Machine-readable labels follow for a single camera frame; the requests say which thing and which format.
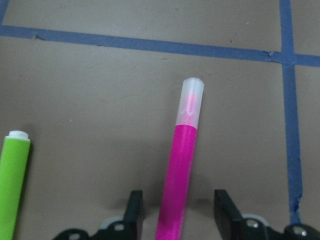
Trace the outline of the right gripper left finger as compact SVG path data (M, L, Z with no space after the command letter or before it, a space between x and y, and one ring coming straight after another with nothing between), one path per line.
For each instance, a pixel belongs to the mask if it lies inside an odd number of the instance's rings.
M143 191L130 192L124 215L107 218L100 224L97 232L89 235L87 231L69 228L54 237L55 240L140 240L144 221Z

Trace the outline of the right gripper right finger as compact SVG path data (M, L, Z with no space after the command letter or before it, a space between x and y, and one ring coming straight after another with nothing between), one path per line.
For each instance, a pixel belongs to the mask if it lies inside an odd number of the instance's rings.
M278 232L264 218L241 214L225 189L214 191L213 216L223 240L318 240L320 232L306 224L291 224Z

